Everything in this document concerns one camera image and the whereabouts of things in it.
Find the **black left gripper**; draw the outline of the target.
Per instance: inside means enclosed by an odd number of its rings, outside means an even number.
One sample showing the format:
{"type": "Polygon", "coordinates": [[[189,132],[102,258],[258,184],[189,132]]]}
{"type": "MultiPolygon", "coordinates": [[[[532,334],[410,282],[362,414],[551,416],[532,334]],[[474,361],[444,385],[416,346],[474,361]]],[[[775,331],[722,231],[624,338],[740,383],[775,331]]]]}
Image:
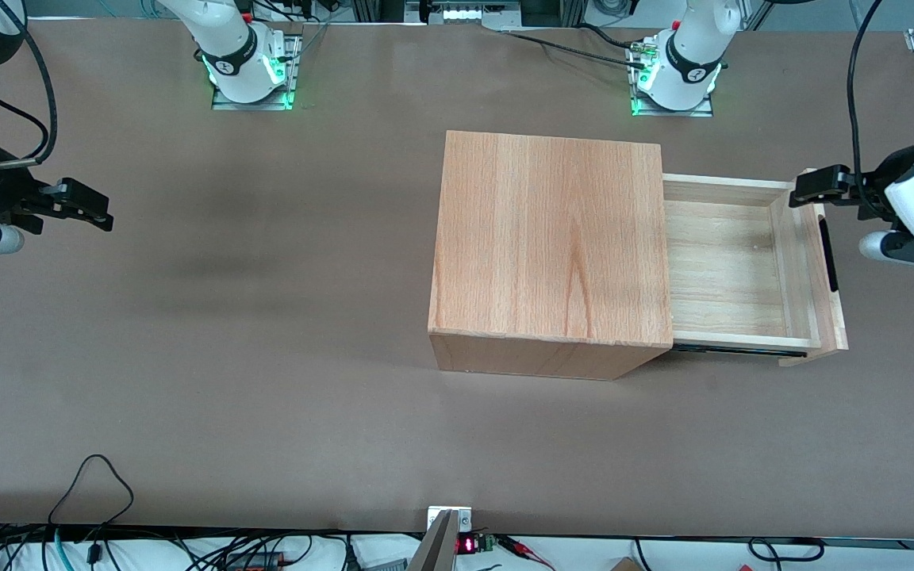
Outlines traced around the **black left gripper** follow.
{"type": "MultiPolygon", "coordinates": [[[[914,144],[889,153],[873,171],[861,170],[861,144],[853,142],[854,190],[858,219],[878,218],[896,223],[898,214],[886,199],[885,189],[914,165],[914,144]]],[[[851,171],[845,165],[831,165],[799,174],[789,195],[791,209],[805,205],[847,205],[851,171]]]]}

